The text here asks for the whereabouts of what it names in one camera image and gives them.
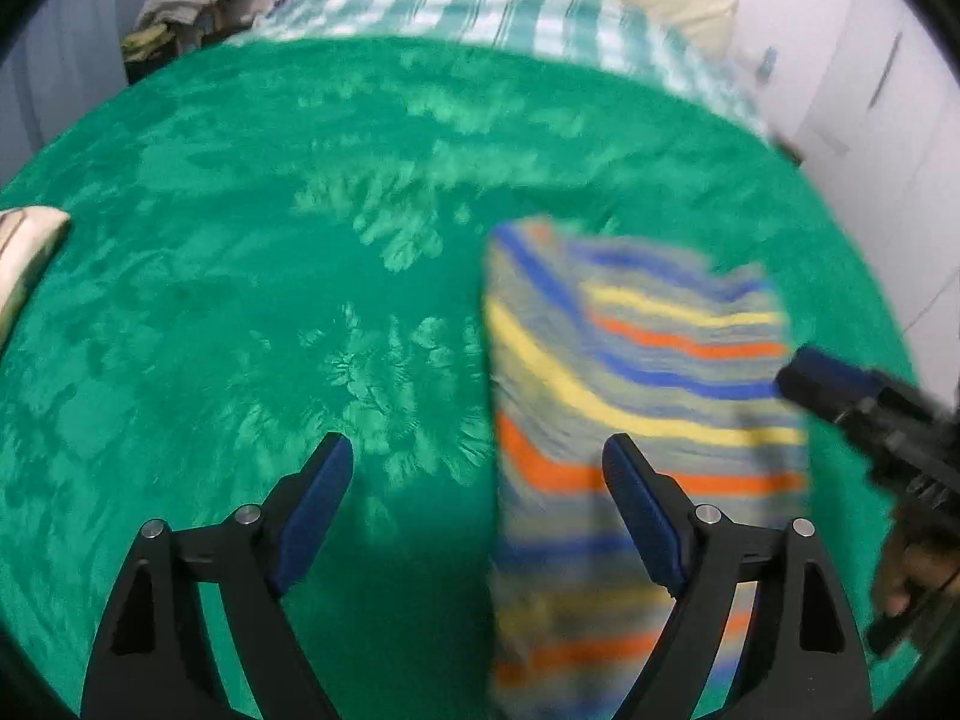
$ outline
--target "human hand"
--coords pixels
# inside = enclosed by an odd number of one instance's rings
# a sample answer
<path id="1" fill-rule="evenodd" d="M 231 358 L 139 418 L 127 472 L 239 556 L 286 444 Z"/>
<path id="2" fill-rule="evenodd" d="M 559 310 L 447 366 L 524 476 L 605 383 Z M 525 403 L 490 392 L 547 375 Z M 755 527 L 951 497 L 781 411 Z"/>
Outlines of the human hand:
<path id="1" fill-rule="evenodd" d="M 903 614 L 910 604 L 907 580 L 960 598 L 960 548 L 947 549 L 928 542 L 908 544 L 901 513 L 894 512 L 894 518 L 872 587 L 875 612 L 891 617 Z"/>

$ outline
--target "green checkered blanket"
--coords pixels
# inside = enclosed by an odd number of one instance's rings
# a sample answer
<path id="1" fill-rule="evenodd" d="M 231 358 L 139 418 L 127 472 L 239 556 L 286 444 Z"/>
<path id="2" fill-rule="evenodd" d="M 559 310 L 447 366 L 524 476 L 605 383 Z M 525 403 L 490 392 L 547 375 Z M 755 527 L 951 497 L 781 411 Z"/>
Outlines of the green checkered blanket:
<path id="1" fill-rule="evenodd" d="M 764 135 L 722 63 L 618 0 L 286 0 L 234 42 L 421 35 L 493 46 L 629 76 Z"/>

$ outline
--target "green rug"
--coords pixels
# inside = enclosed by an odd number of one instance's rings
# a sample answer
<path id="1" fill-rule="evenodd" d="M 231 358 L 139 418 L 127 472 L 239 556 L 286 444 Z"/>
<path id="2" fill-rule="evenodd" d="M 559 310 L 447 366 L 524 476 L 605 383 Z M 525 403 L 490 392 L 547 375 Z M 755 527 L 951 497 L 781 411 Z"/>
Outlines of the green rug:
<path id="1" fill-rule="evenodd" d="M 479 292 L 498 221 L 549 214 L 718 269 L 760 262 L 797 343 L 910 374 L 874 281 L 793 167 L 583 68 L 408 39 L 204 50 L 0 194 L 37 203 L 74 223 L 0 361 L 0 610 L 73 707 L 138 526 L 216 522 L 338 430 L 356 475 L 285 601 L 304 651 L 344 720 L 487 717 Z M 862 625 L 886 502 L 831 430 L 811 426 L 810 454 L 812 515 Z M 227 691 L 254 712 L 212 611 Z M 875 670 L 878 698 L 908 662 Z"/>

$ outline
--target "striped towel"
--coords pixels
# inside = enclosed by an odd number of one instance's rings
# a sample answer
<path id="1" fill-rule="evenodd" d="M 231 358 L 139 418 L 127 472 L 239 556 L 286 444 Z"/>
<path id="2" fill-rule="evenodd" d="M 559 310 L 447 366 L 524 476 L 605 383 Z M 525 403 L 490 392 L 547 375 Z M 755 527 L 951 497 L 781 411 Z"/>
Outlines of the striped towel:
<path id="1" fill-rule="evenodd" d="M 637 238 L 496 228 L 485 314 L 499 452 L 491 594 L 493 699 L 507 717 L 608 718 L 671 610 L 604 485 L 600 451 L 629 433 L 694 503 L 781 527 L 805 509 L 805 435 L 775 399 L 784 316 L 754 266 L 708 274 Z M 736 668 L 742 586 L 707 686 Z"/>

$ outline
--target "blue gripper pad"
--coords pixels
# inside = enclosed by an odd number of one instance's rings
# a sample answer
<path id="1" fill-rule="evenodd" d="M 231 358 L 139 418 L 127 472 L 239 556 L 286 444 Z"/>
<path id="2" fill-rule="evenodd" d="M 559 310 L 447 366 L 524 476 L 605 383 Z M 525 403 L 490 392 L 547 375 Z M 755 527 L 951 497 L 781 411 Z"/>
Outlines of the blue gripper pad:
<path id="1" fill-rule="evenodd" d="M 333 447 L 321 444 L 317 452 L 322 450 L 328 451 L 328 456 L 277 538 L 277 563 L 271 576 L 277 595 L 284 595 L 306 576 L 353 476 L 353 449 L 347 439 L 339 437 Z M 315 459 L 311 457 L 307 466 Z"/>
<path id="2" fill-rule="evenodd" d="M 846 405 L 880 396 L 883 383 L 858 367 L 847 365 L 814 346 L 801 346 L 789 365 L 776 375 L 779 393 L 821 418 L 833 420 Z"/>
<path id="3" fill-rule="evenodd" d="M 680 538 L 616 437 L 604 444 L 603 474 L 650 579 L 680 597 L 688 581 Z"/>

